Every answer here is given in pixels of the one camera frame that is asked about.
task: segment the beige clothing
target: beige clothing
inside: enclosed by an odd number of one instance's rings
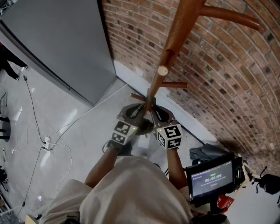
[[[60,224],[75,217],[92,223],[190,223],[189,190],[177,190],[155,164],[139,157],[119,158],[94,187],[70,180],[40,224]]]

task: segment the display screen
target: display screen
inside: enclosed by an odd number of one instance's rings
[[[231,161],[212,169],[191,175],[192,194],[197,196],[232,183]]]

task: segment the brick wall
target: brick wall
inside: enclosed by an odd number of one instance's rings
[[[115,60],[151,82],[178,0],[103,0]],[[170,97],[251,166],[280,175],[280,10],[273,0],[208,0],[258,18],[260,32],[199,17],[167,81]]]

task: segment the white baseboard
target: white baseboard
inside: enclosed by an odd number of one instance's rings
[[[141,77],[141,71],[137,72],[138,74],[136,74],[135,72],[115,60],[114,66],[116,75],[120,79],[128,83],[128,85],[136,89],[141,94],[147,94],[147,90],[150,87],[150,84]],[[176,102],[170,99],[168,97],[168,94],[169,90],[167,88],[161,87],[156,94],[157,105],[163,106],[172,111],[176,120],[204,143],[216,144],[218,142],[216,137],[212,135],[193,116],[191,116],[183,108],[176,104]]]

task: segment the wooden coat rack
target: wooden coat rack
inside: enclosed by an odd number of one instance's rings
[[[157,67],[157,72],[152,80],[147,97],[141,97],[136,94],[130,96],[146,102],[146,114],[150,114],[152,109],[153,98],[160,87],[170,88],[187,88],[186,82],[164,82],[168,75],[174,60],[180,53],[180,49],[186,42],[193,26],[199,16],[207,16],[219,19],[225,19],[252,29],[259,30],[259,20],[241,14],[232,10],[222,9],[218,7],[205,6],[206,0],[181,0],[172,23],[161,59]]]

